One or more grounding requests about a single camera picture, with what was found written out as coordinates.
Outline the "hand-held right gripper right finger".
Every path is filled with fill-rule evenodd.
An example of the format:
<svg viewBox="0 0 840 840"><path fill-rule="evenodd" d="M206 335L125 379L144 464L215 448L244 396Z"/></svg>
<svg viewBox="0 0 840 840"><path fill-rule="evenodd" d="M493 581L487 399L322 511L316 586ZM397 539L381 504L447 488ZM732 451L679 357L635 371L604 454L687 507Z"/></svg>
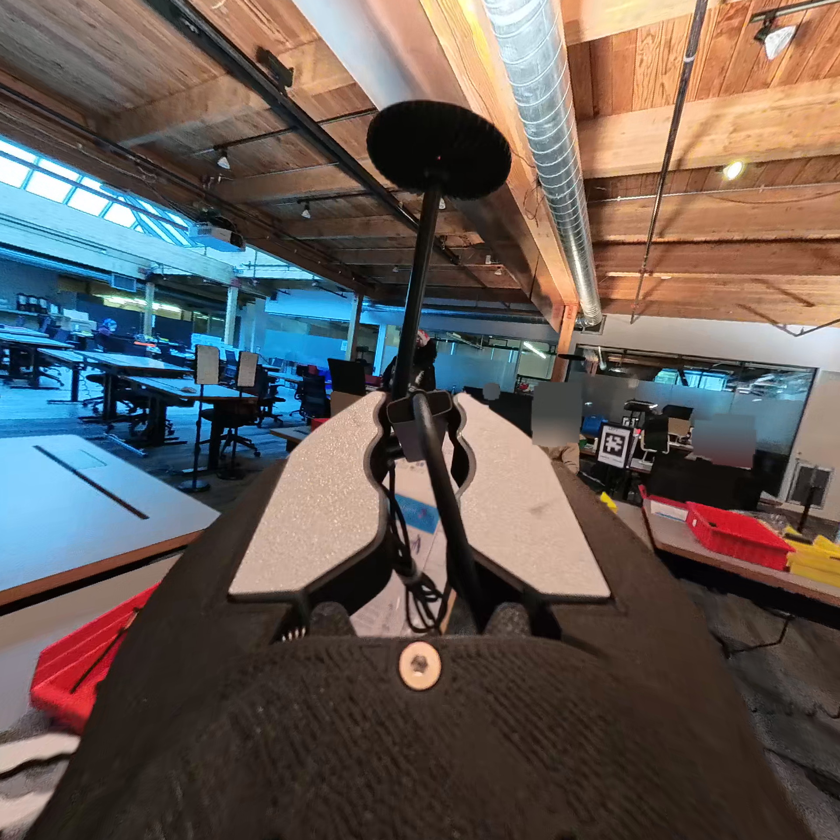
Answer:
<svg viewBox="0 0 840 840"><path fill-rule="evenodd" d="M549 603L607 602L612 592L552 460L468 394L453 398L450 474L478 562Z"/></svg>

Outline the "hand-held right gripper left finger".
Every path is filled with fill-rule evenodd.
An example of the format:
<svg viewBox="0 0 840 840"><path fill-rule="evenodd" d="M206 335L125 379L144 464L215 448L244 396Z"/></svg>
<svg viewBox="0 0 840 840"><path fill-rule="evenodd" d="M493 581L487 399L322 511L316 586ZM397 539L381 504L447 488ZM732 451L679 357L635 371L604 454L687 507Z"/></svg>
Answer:
<svg viewBox="0 0 840 840"><path fill-rule="evenodd" d="M392 577L375 450L386 394L372 392L312 431L288 457L228 588L233 602L323 602L357 613Z"/></svg>

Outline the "grey USB hub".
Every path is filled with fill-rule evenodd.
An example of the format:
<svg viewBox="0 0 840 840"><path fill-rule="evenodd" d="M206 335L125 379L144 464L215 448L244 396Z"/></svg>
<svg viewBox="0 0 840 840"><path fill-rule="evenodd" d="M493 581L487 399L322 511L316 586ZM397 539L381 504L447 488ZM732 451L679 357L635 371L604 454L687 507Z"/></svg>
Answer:
<svg viewBox="0 0 840 840"><path fill-rule="evenodd" d="M386 416L402 448L405 459L409 462L424 461L423 433L415 419L413 399L417 395L426 397L429 412L434 421L438 446L443 446L448 430L448 416L452 411L453 397L447 391L432 392L410 391L399 400L392 400L386 408Z"/></svg>

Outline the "red plastic bin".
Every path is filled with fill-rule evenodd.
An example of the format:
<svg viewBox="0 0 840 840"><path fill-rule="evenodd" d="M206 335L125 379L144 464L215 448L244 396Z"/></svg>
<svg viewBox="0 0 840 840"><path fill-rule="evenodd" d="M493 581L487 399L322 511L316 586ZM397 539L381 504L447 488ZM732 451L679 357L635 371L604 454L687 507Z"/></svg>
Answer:
<svg viewBox="0 0 840 840"><path fill-rule="evenodd" d="M157 588L154 584L44 648L30 683L30 705L81 735L124 636Z"/></svg>

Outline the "blue-headed leaflet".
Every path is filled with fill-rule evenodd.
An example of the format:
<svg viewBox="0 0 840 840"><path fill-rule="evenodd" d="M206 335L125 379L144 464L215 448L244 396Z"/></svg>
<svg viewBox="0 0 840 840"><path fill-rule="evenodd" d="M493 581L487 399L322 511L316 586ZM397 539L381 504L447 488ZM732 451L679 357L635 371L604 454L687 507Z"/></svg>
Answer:
<svg viewBox="0 0 840 840"><path fill-rule="evenodd" d="M395 495L395 501L408 528L429 534L435 533L439 522L435 506L400 494Z"/></svg>

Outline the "black and white marker sign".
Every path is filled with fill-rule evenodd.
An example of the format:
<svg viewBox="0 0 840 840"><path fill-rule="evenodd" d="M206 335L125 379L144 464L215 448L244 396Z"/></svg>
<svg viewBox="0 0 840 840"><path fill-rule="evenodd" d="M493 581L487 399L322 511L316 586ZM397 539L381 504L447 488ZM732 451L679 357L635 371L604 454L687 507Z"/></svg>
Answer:
<svg viewBox="0 0 840 840"><path fill-rule="evenodd" d="M633 453L634 440L632 427L603 423L596 442L596 461L605 466L625 469Z"/></svg>

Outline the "black office chair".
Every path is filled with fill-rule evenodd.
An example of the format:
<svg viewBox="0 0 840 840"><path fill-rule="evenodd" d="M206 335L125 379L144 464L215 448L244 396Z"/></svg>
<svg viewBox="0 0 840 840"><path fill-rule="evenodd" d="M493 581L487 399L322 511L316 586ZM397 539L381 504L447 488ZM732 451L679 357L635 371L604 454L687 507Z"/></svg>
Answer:
<svg viewBox="0 0 840 840"><path fill-rule="evenodd" d="M221 480L241 480L245 472L238 462L238 449L247 449L255 458L261 457L257 444L239 432L241 427L257 425L259 401L240 392L236 397L204 399L202 404L205 403L208 407L200 409L196 420L194 460L201 454L201 447L207 445L206 469L214 471Z"/></svg>

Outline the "wooden table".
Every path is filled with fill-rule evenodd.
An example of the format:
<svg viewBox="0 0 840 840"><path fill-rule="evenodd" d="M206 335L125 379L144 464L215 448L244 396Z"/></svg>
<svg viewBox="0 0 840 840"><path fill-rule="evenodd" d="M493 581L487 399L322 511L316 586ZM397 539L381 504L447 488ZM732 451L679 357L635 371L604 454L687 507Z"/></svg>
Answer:
<svg viewBox="0 0 840 840"><path fill-rule="evenodd" d="M737 560L726 554L711 552L697 540L684 521L656 512L655 504L650 499L643 502L643 514L654 548L669 558L680 558L694 565L733 574L745 581L800 595L827 606L839 607L837 586L813 581L787 570L774 570Z"/></svg>

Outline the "red mesh basket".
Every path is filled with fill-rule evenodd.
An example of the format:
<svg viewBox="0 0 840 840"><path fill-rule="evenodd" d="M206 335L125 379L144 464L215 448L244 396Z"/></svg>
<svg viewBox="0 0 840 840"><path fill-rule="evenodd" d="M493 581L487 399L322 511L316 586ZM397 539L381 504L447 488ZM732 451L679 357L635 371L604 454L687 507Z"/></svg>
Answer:
<svg viewBox="0 0 840 840"><path fill-rule="evenodd" d="M735 511L686 503L686 525L708 551L786 571L791 547L760 520Z"/></svg>

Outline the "white table with brown edge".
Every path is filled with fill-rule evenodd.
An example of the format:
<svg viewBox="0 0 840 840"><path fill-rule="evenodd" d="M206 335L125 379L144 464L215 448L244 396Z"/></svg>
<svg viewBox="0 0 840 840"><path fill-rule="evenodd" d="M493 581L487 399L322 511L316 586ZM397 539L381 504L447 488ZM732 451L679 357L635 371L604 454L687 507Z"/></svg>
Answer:
<svg viewBox="0 0 840 840"><path fill-rule="evenodd" d="M1 441L1 605L154 560L218 512L75 435Z"/></svg>

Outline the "white ceiling projector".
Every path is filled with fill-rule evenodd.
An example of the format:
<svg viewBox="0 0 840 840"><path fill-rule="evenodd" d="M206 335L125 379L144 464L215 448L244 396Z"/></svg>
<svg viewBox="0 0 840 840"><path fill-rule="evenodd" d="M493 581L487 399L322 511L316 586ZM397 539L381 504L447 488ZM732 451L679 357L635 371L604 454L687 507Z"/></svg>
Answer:
<svg viewBox="0 0 840 840"><path fill-rule="evenodd" d="M195 246L225 253L244 253L245 240L234 229L210 223L192 224L188 229L189 239Z"/></svg>

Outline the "black pole with disc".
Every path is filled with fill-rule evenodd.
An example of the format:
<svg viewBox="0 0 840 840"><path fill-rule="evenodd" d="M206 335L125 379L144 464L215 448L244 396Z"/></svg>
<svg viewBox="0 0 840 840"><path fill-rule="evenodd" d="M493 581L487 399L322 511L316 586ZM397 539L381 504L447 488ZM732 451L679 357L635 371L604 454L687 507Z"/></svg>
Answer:
<svg viewBox="0 0 840 840"><path fill-rule="evenodd" d="M511 169L507 139L491 122L455 104L401 101L371 121L366 148L372 164L403 191L423 196L401 341L392 375L392 399L405 398L413 381L419 320L435 245L442 198L473 201L505 184Z"/></svg>

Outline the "silver ventilation duct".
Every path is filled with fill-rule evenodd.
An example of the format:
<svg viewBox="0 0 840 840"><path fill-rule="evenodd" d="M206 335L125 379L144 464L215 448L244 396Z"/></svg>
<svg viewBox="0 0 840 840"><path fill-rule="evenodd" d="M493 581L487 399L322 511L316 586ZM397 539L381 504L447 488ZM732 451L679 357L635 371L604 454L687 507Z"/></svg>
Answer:
<svg viewBox="0 0 840 840"><path fill-rule="evenodd" d="M559 2L485 1L583 322L601 324L592 231Z"/></svg>

